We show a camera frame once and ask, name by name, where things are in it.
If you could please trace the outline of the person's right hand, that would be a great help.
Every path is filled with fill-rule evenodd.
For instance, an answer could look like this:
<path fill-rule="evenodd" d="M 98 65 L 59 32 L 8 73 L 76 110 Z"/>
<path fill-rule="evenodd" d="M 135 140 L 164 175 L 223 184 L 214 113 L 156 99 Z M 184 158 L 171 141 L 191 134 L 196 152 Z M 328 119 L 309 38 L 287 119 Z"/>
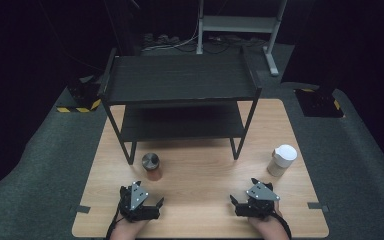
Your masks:
<path fill-rule="evenodd" d="M 259 232 L 263 240 L 290 240 L 287 231 L 279 218 L 282 216 L 279 203 L 274 203 L 276 216 L 267 216 L 264 219 L 249 217 L 248 222 Z"/>

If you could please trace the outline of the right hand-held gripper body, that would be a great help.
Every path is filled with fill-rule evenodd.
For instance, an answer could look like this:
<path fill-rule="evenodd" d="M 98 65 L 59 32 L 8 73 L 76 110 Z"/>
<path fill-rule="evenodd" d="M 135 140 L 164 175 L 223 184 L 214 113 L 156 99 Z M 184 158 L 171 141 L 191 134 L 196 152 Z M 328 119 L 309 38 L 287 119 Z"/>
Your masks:
<path fill-rule="evenodd" d="M 235 207 L 235 214 L 242 217 L 264 219 L 274 212 L 274 203 L 280 197 L 273 192 L 271 183 L 260 182 L 246 191 L 249 196 L 246 203 L 239 203 Z"/>

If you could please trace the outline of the black yellow striped base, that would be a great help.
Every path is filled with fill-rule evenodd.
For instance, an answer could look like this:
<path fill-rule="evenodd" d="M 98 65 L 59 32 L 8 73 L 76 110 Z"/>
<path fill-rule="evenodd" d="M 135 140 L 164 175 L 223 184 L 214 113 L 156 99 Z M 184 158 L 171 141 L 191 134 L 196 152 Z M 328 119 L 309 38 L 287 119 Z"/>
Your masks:
<path fill-rule="evenodd" d="M 96 75 L 70 80 L 56 102 L 56 110 L 60 113 L 95 111 L 101 103 L 99 88 L 100 78 Z"/>
<path fill-rule="evenodd" d="M 306 117 L 342 118 L 344 113 L 333 97 L 333 88 L 295 89 L 303 114 Z"/>

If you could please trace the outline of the person's left hand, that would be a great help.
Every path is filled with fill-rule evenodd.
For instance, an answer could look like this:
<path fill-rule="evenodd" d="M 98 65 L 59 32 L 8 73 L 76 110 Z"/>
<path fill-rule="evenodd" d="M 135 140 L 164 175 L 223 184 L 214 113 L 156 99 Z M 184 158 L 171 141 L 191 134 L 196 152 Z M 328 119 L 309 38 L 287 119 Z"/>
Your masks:
<path fill-rule="evenodd" d="M 148 223 L 149 220 L 129 222 L 119 216 L 114 229 L 110 233 L 109 240 L 136 240 L 136 237 Z"/>

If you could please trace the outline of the black two-tier shelf rack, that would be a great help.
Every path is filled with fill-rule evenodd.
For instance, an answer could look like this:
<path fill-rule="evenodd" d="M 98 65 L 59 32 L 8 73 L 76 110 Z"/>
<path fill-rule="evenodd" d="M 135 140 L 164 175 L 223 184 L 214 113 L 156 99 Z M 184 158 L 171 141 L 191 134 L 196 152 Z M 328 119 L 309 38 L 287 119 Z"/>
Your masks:
<path fill-rule="evenodd" d="M 218 139 L 238 158 L 262 83 L 248 50 L 222 55 L 118 56 L 98 96 L 128 164 L 139 142 Z"/>

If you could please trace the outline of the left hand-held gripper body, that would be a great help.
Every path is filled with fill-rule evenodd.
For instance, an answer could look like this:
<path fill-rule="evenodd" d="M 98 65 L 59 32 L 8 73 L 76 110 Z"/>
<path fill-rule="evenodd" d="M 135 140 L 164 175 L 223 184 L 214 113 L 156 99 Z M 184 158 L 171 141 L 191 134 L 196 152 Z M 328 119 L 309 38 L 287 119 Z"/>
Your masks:
<path fill-rule="evenodd" d="M 144 206 L 149 193 L 140 186 L 129 185 L 120 188 L 118 212 L 129 222 L 158 219 L 160 209 L 155 206 Z"/>

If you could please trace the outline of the dark power strip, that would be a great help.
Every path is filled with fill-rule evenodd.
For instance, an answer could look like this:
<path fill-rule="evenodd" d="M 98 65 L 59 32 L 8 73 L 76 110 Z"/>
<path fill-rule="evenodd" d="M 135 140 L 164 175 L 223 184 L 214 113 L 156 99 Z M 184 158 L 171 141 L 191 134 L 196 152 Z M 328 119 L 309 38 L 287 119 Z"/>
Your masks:
<path fill-rule="evenodd" d="M 156 47 L 156 46 L 171 46 L 180 42 L 177 36 L 169 37 L 166 34 L 155 36 L 152 33 L 147 33 L 143 36 L 143 47 Z"/>

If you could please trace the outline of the glass jar with metal lid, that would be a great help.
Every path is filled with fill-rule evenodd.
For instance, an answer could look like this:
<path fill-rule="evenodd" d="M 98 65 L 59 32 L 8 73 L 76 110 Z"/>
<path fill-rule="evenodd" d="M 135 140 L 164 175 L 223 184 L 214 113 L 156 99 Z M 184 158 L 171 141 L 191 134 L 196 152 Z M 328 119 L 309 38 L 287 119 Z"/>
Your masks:
<path fill-rule="evenodd" d="M 162 178 L 160 159 L 155 153 L 147 153 L 142 157 L 142 166 L 150 181 L 158 181 Z"/>

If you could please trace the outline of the white plastic bottle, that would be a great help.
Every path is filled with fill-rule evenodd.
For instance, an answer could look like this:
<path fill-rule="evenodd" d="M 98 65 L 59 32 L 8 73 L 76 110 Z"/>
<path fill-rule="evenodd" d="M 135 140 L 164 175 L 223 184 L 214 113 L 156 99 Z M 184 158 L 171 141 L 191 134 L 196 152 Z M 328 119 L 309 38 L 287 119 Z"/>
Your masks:
<path fill-rule="evenodd" d="M 272 153 L 272 159 L 267 166 L 268 172 L 275 177 L 282 176 L 297 158 L 296 149 L 288 144 L 280 145 Z"/>

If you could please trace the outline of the grey metal stand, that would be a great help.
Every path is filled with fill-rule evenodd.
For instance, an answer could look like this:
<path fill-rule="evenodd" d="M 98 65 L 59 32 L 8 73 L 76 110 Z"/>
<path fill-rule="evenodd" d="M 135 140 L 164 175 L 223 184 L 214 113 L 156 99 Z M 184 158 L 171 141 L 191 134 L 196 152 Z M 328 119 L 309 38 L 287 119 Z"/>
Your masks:
<path fill-rule="evenodd" d="M 280 0 L 275 17 L 242 17 L 242 16 L 211 16 L 204 14 L 204 0 L 198 0 L 198 40 L 196 53 L 203 53 L 203 33 L 239 32 L 266 33 L 270 35 L 268 44 L 263 47 L 268 68 L 272 76 L 278 76 L 279 71 L 274 61 L 272 50 L 282 23 L 283 14 L 288 0 Z"/>

